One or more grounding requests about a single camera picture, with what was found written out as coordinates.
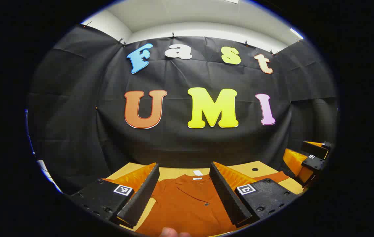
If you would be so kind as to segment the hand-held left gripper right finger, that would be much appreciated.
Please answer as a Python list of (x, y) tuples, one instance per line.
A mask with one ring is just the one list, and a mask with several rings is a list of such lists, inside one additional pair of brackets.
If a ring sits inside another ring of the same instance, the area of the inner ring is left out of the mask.
[(217, 162), (211, 163), (209, 175), (236, 227), (273, 216), (299, 197), (273, 179), (256, 181)]

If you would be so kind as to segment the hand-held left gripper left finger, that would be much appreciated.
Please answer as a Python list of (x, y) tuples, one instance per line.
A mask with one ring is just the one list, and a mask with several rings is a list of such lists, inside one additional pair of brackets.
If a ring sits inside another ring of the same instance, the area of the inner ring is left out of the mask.
[(151, 163), (117, 179), (98, 179), (71, 195), (70, 200), (106, 222), (133, 228), (159, 176), (158, 163)]

